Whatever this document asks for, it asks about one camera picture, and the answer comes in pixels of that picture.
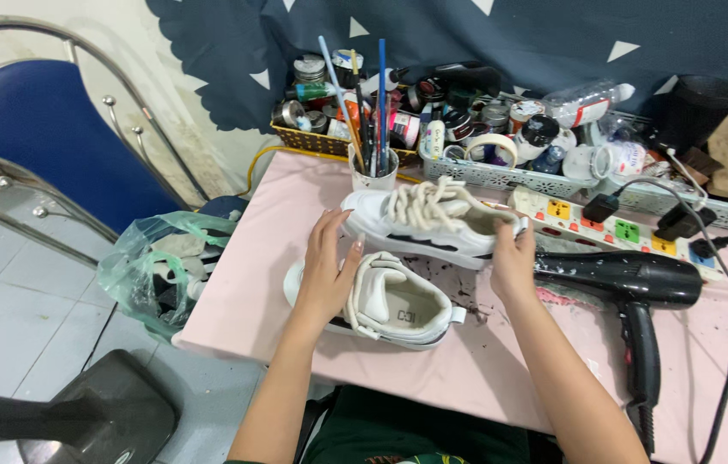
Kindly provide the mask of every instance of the brown basket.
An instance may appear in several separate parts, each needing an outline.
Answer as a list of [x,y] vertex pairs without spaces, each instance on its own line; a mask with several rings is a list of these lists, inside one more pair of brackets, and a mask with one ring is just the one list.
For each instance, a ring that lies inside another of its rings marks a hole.
[[[311,132],[298,131],[289,127],[281,127],[272,122],[269,125],[278,133],[281,140],[288,147],[294,149],[317,151],[318,153],[334,154],[336,156],[347,157],[347,145],[350,141],[339,139],[338,137],[330,137],[329,135],[313,134]],[[419,152],[412,150],[394,149],[399,155],[399,168],[410,168],[421,163]]]

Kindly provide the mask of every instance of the green shirt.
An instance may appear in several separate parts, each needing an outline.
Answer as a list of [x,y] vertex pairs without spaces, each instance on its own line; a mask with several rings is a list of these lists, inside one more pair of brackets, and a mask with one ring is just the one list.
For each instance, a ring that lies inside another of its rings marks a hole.
[[[358,386],[341,389],[303,464],[527,464],[527,431]],[[238,461],[227,461],[237,464]]]

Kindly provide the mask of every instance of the yellow extension cord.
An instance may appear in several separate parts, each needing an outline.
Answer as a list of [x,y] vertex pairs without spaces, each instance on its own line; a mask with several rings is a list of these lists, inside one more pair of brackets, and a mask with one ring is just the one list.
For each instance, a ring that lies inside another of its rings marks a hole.
[[[253,189],[253,170],[255,169],[255,163],[257,163],[258,159],[261,158],[262,154],[266,153],[267,151],[272,151],[272,150],[291,151],[291,152],[295,152],[295,153],[306,154],[309,156],[317,156],[319,158],[334,159],[335,161],[342,161],[344,163],[348,163],[347,158],[345,158],[343,156],[336,156],[334,154],[318,153],[318,152],[314,152],[314,151],[294,149],[294,148],[280,146],[280,145],[276,145],[274,147],[266,147],[265,149],[257,152],[255,154],[255,158],[253,159],[253,162],[249,164],[249,170],[247,171],[247,190],[239,193],[237,196],[246,195],[247,193],[249,193],[250,190]],[[415,177],[405,176],[404,174],[395,174],[395,176],[398,177],[399,179],[403,179],[405,181],[410,181],[411,183],[420,183],[421,182],[420,180],[418,180]]]

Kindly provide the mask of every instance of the white bottle cap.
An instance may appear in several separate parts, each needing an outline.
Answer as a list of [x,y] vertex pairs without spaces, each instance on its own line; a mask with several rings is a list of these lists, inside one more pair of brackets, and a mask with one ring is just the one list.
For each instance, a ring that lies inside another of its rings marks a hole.
[[625,101],[628,98],[633,96],[633,92],[636,91],[636,88],[628,83],[621,83],[617,85],[617,100],[614,101],[614,103],[618,103],[619,101]]

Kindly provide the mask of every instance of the power strip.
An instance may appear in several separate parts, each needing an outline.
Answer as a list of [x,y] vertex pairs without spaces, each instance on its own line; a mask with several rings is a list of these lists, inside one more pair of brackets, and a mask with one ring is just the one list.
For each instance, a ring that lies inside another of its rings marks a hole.
[[700,258],[691,251],[686,238],[671,242],[654,235],[655,228],[636,224],[613,215],[604,222],[592,222],[582,216],[583,206],[560,198],[517,186],[508,198],[508,206],[531,217],[535,231],[605,251],[630,249],[677,258],[693,264],[704,281],[724,277],[714,258]]

